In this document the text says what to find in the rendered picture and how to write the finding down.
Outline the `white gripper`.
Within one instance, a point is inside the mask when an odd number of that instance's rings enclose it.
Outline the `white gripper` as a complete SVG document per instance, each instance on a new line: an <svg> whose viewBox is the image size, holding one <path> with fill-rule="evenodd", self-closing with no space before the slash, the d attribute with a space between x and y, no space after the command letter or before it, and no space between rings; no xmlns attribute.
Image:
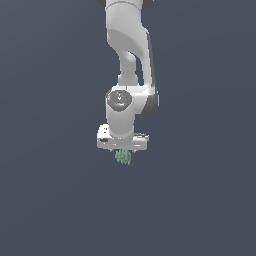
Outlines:
<svg viewBox="0 0 256 256"><path fill-rule="evenodd" d="M132 150L136 153L137 150L146 150L149 136L143 133L135 133L131 142L126 142L124 145L119 145L117 141L109 133L109 125L101 124L97 132L97 147L108 149L114 152L115 149Z"/></svg>

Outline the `small green ridged object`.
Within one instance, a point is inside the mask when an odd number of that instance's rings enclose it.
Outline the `small green ridged object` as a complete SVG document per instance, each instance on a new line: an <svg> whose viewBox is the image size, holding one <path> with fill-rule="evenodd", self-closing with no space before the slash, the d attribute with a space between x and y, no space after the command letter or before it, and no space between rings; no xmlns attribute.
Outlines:
<svg viewBox="0 0 256 256"><path fill-rule="evenodd" d="M121 164L131 164L131 153L128 150L120 149L115 153L115 159Z"/></svg>

